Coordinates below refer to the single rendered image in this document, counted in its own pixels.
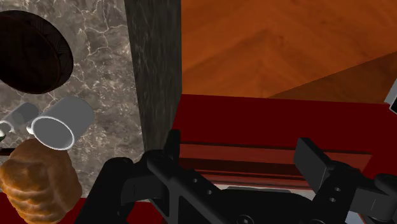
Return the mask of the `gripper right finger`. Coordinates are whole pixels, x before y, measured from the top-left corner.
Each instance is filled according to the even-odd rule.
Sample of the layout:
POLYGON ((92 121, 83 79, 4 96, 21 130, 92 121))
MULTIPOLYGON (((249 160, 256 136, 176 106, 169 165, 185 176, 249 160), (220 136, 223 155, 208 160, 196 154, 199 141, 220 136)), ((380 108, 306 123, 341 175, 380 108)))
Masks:
POLYGON ((346 224, 348 212, 373 224, 397 224, 397 176, 374 179, 349 164, 332 160, 307 137, 298 139, 294 164, 316 196, 305 224, 346 224))

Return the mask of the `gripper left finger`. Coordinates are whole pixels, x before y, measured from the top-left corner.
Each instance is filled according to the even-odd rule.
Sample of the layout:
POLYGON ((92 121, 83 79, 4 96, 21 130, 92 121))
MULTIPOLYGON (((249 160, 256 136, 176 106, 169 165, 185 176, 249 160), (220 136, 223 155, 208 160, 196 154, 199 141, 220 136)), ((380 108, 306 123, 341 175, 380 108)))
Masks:
POLYGON ((221 190, 179 164, 181 134, 168 133, 161 150, 150 150, 134 163, 107 160, 74 224, 127 224, 139 200, 150 200, 168 224, 235 224, 221 190))

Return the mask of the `white mug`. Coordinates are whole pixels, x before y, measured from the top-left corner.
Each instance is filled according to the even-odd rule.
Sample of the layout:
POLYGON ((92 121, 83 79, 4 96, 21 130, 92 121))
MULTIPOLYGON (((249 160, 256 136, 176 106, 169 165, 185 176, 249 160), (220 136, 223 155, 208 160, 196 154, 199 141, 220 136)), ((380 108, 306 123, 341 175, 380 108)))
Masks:
POLYGON ((94 111, 83 99, 67 96, 28 124, 27 131, 54 150, 68 150, 94 122, 94 111))

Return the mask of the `brown bread loaf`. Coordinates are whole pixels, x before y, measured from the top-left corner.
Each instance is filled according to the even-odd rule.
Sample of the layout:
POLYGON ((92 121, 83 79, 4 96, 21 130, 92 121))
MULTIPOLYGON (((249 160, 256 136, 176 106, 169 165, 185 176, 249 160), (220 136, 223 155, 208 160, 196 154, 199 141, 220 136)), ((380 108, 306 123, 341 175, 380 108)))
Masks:
POLYGON ((28 224, 57 224, 82 196, 68 152, 35 138, 18 145, 0 165, 0 189, 28 224))

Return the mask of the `grey cup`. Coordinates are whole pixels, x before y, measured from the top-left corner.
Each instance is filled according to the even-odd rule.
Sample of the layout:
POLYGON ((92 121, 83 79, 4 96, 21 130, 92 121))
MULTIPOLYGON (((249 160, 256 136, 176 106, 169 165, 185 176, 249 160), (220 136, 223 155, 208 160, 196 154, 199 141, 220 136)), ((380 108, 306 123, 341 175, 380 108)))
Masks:
POLYGON ((0 119, 0 137, 14 132, 20 126, 26 125, 40 114, 38 107, 29 102, 23 102, 6 116, 0 119))

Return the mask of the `dark brown round bowl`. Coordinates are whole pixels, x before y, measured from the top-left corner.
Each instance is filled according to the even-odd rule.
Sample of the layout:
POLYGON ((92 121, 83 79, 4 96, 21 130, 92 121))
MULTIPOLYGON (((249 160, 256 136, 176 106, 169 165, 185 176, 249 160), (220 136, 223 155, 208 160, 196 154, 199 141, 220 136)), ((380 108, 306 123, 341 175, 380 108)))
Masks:
POLYGON ((28 94, 45 94, 71 76, 71 48, 44 18, 20 10, 0 11, 0 80, 28 94))

